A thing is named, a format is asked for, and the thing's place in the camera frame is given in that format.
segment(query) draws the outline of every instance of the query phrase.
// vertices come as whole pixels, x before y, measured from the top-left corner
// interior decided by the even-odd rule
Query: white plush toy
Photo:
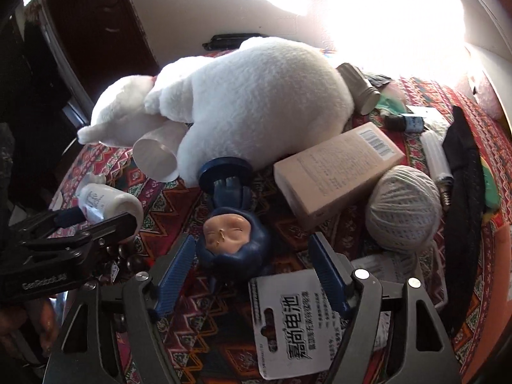
[[[132,147],[144,134],[159,128],[167,119],[144,110],[144,99],[153,85],[152,76],[142,75],[125,76],[110,85],[94,106],[91,125],[78,130],[78,142]]]
[[[177,152],[187,186],[216,157],[259,170],[332,138],[354,110],[340,74],[303,43],[252,38],[228,55],[185,59],[191,67],[180,74],[180,61],[166,66],[144,103],[149,114],[194,123]]]

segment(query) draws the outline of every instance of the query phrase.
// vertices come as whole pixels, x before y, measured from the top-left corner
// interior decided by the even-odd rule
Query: small dark bottle
[[[423,117],[414,114],[384,116],[384,127],[392,132],[423,132]]]

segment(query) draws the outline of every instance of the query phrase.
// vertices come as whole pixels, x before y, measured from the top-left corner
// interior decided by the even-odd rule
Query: patterned tablecloth
[[[465,324],[452,341],[460,372],[464,374],[475,353],[487,314],[492,286],[493,232],[505,222],[512,222],[509,192],[512,147],[499,125],[460,93],[415,78],[401,79],[394,85],[403,92],[407,104],[435,107],[450,122],[450,106],[455,104],[463,108],[480,152],[493,171],[502,198],[501,210],[482,229],[478,277],[472,303]],[[366,117],[354,116],[349,126],[358,126],[368,120],[382,127],[375,111]],[[387,135],[405,152],[405,164],[428,172],[417,134],[387,132]],[[199,189],[187,189],[179,181],[158,183],[147,179],[133,162],[129,149],[102,145],[84,147],[60,186],[62,208],[76,205],[75,189],[88,172],[107,175],[109,185],[139,198],[145,210],[145,219],[136,244],[138,252],[149,260],[167,253],[180,233],[188,232],[196,237],[199,234],[208,214],[205,198]],[[276,188],[271,167],[255,175],[252,190],[255,212],[277,234],[281,242],[279,246],[285,249],[273,260],[276,272],[310,267],[306,250],[308,234],[299,228]],[[319,227],[334,250],[346,254],[350,259],[378,249],[365,232],[363,210],[364,203],[357,203]],[[75,230],[76,227],[61,230],[57,235],[71,235]],[[442,224],[435,240],[442,254]],[[193,269],[190,276],[190,287],[178,302],[175,314],[158,324],[167,354],[181,382],[261,382],[247,294],[226,288],[217,295],[211,295],[203,273]],[[435,297],[435,288],[430,287],[429,293]],[[118,344],[127,382],[139,383],[127,337],[119,335]],[[372,358],[366,382],[376,380],[381,363],[382,353],[377,352]],[[322,382],[323,377],[324,373],[321,373],[284,381],[286,384],[313,384]]]

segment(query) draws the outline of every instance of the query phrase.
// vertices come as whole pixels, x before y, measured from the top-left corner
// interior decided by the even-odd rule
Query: paper cup
[[[172,182],[178,178],[176,154],[188,127],[168,121],[160,128],[146,133],[133,146],[133,159],[148,178],[157,182]]]

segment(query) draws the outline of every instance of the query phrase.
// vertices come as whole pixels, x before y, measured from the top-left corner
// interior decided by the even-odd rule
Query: ball of yarn
[[[382,176],[366,208],[368,233],[391,251],[413,252],[430,243],[441,220],[436,185],[425,173],[395,166]]]

